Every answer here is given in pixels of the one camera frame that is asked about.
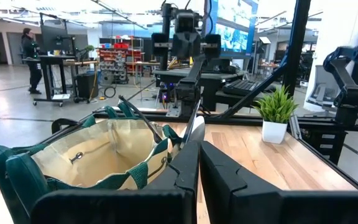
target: ceiling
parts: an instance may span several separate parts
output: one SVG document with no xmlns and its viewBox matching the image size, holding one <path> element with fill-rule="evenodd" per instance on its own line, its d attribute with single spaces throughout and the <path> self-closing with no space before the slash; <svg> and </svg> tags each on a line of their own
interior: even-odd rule
<svg viewBox="0 0 358 224">
<path fill-rule="evenodd" d="M 160 24 L 162 17 L 160 7 L 162 0 L 101 0 L 105 7 L 92 0 L 0 0 L 0 20 L 10 19 L 19 22 L 28 22 L 37 26 L 39 24 L 39 13 L 51 14 L 61 19 L 66 19 L 83 27 L 95 27 L 101 22 L 135 23 L 142 29 L 152 24 Z M 276 16 L 268 22 L 257 26 L 257 32 L 270 32 L 279 28 L 291 26 L 295 0 L 254 0 L 259 3 L 257 13 L 257 24 L 269 17 Z M 319 22 L 323 13 L 324 2 L 327 0 L 312 0 L 307 28 L 318 30 Z M 167 0 L 167 3 L 176 4 L 184 8 L 187 1 Z M 188 8 L 203 15 L 204 0 L 191 0 Z"/>
</svg>

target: keyboard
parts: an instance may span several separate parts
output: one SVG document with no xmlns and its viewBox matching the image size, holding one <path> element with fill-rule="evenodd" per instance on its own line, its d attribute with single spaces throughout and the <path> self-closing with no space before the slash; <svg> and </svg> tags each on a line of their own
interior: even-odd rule
<svg viewBox="0 0 358 224">
<path fill-rule="evenodd" d="M 226 94 L 246 96 L 248 93 L 254 90 L 254 88 L 257 88 L 259 84 L 260 82 L 252 82 L 248 80 L 236 80 L 234 82 L 226 84 L 222 88 L 222 91 Z M 275 91 L 275 87 L 273 85 L 270 85 L 263 92 L 271 93 L 274 91 Z"/>
</svg>

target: green plant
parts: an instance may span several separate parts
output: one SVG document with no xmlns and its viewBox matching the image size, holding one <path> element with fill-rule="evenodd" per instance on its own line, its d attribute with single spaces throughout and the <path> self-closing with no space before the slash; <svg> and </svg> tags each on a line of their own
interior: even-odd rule
<svg viewBox="0 0 358 224">
<path fill-rule="evenodd" d="M 255 101 L 254 108 L 260 113 L 264 121 L 286 124 L 292 112 L 298 106 L 292 97 L 288 97 L 286 88 L 282 87 L 271 95 L 264 95 L 261 100 Z"/>
<path fill-rule="evenodd" d="M 94 47 L 93 47 L 92 45 L 87 45 L 87 46 L 85 47 L 85 50 L 86 50 L 87 52 L 92 52 L 92 51 L 94 51 Z"/>
</svg>

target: white pot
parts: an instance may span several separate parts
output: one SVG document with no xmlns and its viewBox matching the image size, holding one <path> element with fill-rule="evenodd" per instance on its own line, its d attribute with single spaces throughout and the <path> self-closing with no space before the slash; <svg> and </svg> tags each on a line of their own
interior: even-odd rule
<svg viewBox="0 0 358 224">
<path fill-rule="evenodd" d="M 284 140 L 288 124 L 280 124 L 264 121 L 262 125 L 262 140 L 265 142 L 280 144 Z"/>
</svg>

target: potted plant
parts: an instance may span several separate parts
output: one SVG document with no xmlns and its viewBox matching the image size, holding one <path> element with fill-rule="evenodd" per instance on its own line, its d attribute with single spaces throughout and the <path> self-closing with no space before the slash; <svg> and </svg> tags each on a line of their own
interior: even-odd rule
<svg viewBox="0 0 358 224">
<path fill-rule="evenodd" d="M 262 140 L 265 142 L 280 144 L 284 140 L 288 120 L 298 106 L 285 90 L 282 87 L 271 95 L 264 95 L 256 101 L 258 106 L 254 106 L 264 119 Z"/>
<path fill-rule="evenodd" d="M 87 45 L 84 49 L 85 49 L 86 54 L 87 54 L 88 52 L 94 51 L 94 47 L 93 47 L 92 45 Z"/>
</svg>

